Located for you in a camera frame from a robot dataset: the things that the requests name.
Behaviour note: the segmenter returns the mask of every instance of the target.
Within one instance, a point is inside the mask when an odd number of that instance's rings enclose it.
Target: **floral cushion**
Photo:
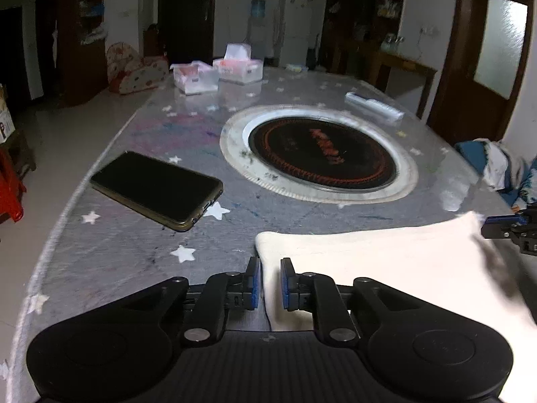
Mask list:
[[[130,45],[118,42],[106,52],[109,89],[118,94],[151,89],[165,79],[168,61],[164,56],[141,58]]]

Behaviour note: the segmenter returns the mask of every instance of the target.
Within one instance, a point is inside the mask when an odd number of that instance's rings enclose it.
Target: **cable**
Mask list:
[[[423,35],[423,28],[420,29],[420,35],[418,36],[418,42],[416,43],[416,48],[420,52],[420,54],[418,55],[417,60],[420,60],[422,58],[422,54],[423,54],[422,48],[420,47],[420,43],[422,41],[422,35]]]

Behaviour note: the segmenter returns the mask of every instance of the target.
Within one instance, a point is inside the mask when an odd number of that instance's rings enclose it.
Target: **white towel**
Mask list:
[[[337,235],[263,232],[257,235],[256,247],[271,327],[312,329],[311,314],[283,309],[282,258],[291,258],[297,273],[327,274],[340,285],[371,277],[501,333],[515,361],[500,397],[505,403],[535,403],[537,326],[522,298],[508,298],[490,275],[477,237],[481,237],[480,223],[474,213],[430,226]],[[506,270],[496,269],[499,273],[505,277]]]
[[[484,142],[487,154],[487,165],[483,171],[483,180],[492,191],[505,189],[505,172],[509,166],[507,156],[501,150],[497,142],[479,138],[474,141]]]

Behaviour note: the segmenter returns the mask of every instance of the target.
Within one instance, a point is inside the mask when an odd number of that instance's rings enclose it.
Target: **wall socket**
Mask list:
[[[420,33],[425,36],[436,37],[440,34],[436,26],[421,26]]]

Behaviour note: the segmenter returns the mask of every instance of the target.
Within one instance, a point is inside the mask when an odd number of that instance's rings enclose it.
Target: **plastic container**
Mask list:
[[[174,83],[186,95],[218,91],[218,70],[205,62],[194,60],[189,64],[173,64]]]
[[[263,62],[250,56],[248,44],[228,44],[224,59],[214,60],[213,67],[222,80],[243,85],[258,82],[263,78]]]

